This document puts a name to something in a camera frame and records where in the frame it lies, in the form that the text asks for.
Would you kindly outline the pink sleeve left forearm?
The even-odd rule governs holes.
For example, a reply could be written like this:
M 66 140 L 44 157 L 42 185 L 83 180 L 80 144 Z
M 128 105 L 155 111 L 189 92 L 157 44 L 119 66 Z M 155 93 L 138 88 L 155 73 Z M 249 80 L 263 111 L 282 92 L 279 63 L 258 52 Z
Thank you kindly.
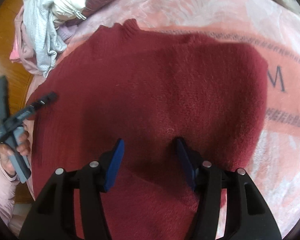
M 18 176 L 9 176 L 0 163 L 0 218 L 15 236 L 19 236 L 31 208 L 31 204 L 17 204 L 17 209 L 14 210 L 15 190 L 18 184 Z

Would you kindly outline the person's left hand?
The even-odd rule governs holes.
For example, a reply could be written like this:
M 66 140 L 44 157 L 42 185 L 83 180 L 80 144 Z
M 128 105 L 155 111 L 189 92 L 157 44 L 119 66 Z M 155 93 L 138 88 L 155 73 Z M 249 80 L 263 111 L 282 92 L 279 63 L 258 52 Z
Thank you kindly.
M 20 181 L 25 183 L 30 176 L 30 162 L 27 156 L 30 153 L 29 133 L 18 127 L 0 143 L 0 164 L 3 170 L 13 177 L 18 175 Z

